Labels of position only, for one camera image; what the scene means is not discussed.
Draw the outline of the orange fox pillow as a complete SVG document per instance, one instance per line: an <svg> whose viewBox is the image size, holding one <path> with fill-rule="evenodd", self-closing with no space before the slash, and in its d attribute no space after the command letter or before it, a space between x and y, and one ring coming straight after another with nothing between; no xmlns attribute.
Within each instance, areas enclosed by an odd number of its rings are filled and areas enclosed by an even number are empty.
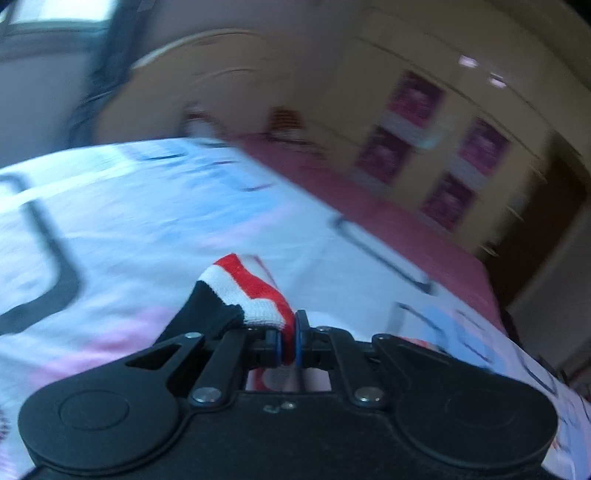
<svg viewBox="0 0 591 480"><path fill-rule="evenodd" d="M277 141L304 141L304 121L300 113L286 107L274 107L267 120L267 135Z"/></svg>

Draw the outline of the dark brown door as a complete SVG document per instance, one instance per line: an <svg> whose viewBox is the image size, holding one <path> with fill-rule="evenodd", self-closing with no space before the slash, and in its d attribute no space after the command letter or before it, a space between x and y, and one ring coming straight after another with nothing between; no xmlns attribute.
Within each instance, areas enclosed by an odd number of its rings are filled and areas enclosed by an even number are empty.
<svg viewBox="0 0 591 480"><path fill-rule="evenodd" d="M501 239L488 245L485 267L497 303L507 308L549 259L586 203L583 175L554 157L547 170L533 178L522 207L509 209L509 225Z"/></svg>

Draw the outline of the lower right purple poster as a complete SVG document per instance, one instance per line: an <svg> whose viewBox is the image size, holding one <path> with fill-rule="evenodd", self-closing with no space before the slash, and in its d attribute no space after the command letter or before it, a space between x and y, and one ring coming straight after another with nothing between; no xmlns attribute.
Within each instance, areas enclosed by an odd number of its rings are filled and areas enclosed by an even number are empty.
<svg viewBox="0 0 591 480"><path fill-rule="evenodd" d="M476 191L453 174L445 173L421 206L421 215L445 232L453 233L476 198Z"/></svg>

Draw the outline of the cream rounded headboard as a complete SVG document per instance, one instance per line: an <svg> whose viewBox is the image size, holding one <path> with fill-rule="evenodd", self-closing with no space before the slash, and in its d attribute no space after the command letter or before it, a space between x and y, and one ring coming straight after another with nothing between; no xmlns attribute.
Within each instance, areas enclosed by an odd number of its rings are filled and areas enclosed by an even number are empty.
<svg viewBox="0 0 591 480"><path fill-rule="evenodd" d="M274 107L290 103L294 66L279 43L252 30L183 37L140 58L102 109L96 144L171 138L183 114L204 109L229 135L260 133Z"/></svg>

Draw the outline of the patterned white bed sheet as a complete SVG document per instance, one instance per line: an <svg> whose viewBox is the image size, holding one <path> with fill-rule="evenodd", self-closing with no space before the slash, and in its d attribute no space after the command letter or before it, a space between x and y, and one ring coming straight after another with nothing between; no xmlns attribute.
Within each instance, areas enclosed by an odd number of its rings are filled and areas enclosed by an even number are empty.
<svg viewBox="0 0 591 480"><path fill-rule="evenodd" d="M291 308L359 340L399 335L513 377L559 415L545 466L590 475L590 405L512 342L467 295L491 292L481 264L385 233L242 150L183 139L66 150L1 171L1 475L32 467L19 437L41 387L150 346L198 276L252 256Z"/></svg>

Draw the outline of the upper right purple poster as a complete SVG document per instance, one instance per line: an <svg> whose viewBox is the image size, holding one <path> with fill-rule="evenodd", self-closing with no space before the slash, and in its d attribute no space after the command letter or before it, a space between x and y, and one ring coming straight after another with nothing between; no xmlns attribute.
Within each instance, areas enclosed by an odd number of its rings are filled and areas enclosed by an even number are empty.
<svg viewBox="0 0 591 480"><path fill-rule="evenodd" d="M478 191L497 169L510 141L494 126L476 118L462 140L450 172L468 188Z"/></svg>

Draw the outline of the cream wardrobe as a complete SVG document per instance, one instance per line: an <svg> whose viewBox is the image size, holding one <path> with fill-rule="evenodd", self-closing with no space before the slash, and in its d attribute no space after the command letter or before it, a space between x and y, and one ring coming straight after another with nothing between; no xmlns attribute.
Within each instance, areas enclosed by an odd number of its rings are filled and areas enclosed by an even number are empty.
<svg viewBox="0 0 591 480"><path fill-rule="evenodd" d="M510 142L499 168L454 229L468 251L493 233L510 198L538 172L553 140L590 166L590 92L505 2L372 1L329 85L311 109L311 137L335 170L352 167L408 72L438 86L442 103L386 197L417 211L470 128L484 120Z"/></svg>

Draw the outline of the blue curtain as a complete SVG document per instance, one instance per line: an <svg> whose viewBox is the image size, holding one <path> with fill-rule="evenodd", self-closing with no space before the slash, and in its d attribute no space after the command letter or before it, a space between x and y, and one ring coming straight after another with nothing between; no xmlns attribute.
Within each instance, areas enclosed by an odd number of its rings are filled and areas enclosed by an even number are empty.
<svg viewBox="0 0 591 480"><path fill-rule="evenodd" d="M106 32L93 54L87 88L72 112L64 137L66 148L93 143L98 116L128 81L155 1L117 1Z"/></svg>

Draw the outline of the upper left purple poster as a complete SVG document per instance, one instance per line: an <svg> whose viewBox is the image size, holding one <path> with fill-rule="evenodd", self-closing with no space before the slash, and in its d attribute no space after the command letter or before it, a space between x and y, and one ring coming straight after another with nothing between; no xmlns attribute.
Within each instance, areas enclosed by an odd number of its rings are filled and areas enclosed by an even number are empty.
<svg viewBox="0 0 591 480"><path fill-rule="evenodd" d="M407 70L391 94L380 126L412 146L426 137L446 92L438 85Z"/></svg>

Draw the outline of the purple poster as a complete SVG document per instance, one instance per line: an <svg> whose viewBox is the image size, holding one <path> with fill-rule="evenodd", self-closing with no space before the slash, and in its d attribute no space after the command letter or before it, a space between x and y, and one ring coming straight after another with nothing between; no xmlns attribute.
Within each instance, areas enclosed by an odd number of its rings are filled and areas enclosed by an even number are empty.
<svg viewBox="0 0 591 480"><path fill-rule="evenodd" d="M411 144L377 127L353 166L353 177L370 185L391 185L412 152Z"/></svg>
<svg viewBox="0 0 591 480"><path fill-rule="evenodd" d="M380 126L412 146L426 137L446 92L438 85L407 70L391 94Z"/></svg>
<svg viewBox="0 0 591 480"><path fill-rule="evenodd" d="M510 141L494 126L476 118L462 140L450 172L468 188L478 191L497 169Z"/></svg>
<svg viewBox="0 0 591 480"><path fill-rule="evenodd" d="M445 173L421 206L421 215L445 232L453 233L476 198L476 191L453 174Z"/></svg>

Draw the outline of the window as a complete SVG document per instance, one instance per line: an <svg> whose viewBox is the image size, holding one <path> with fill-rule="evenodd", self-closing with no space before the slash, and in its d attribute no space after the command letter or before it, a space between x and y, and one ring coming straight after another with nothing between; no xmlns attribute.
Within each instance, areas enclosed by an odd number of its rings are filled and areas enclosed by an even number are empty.
<svg viewBox="0 0 591 480"><path fill-rule="evenodd" d="M101 30L117 5L114 0L18 0L1 13L1 33Z"/></svg>

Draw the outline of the striped knit sweater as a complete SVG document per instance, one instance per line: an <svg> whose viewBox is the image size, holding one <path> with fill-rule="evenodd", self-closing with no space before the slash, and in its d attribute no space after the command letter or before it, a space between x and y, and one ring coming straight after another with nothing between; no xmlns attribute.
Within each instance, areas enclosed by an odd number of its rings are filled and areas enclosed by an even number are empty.
<svg viewBox="0 0 591 480"><path fill-rule="evenodd" d="M249 375L247 386L256 391L299 390L294 366L296 317L256 255L231 253L207 267L157 340L189 332L218 340L230 330L247 328L271 329L281 334L280 366L257 368Z"/></svg>

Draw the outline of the pink bed cover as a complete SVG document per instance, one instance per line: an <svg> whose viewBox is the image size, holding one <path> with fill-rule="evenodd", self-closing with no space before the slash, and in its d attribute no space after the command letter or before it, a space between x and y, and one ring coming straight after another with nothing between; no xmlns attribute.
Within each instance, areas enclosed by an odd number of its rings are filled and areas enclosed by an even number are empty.
<svg viewBox="0 0 591 480"><path fill-rule="evenodd" d="M240 137L238 146L388 244L506 331L485 267L476 257L411 213L335 172L320 153L295 150L263 135Z"/></svg>

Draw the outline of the lower left purple poster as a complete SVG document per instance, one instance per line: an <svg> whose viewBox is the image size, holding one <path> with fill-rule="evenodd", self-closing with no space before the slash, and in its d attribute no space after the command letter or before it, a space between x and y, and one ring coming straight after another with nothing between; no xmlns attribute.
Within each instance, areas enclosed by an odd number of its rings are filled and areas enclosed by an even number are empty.
<svg viewBox="0 0 591 480"><path fill-rule="evenodd" d="M353 177L370 185L391 185L412 152L411 144L377 127L353 166Z"/></svg>

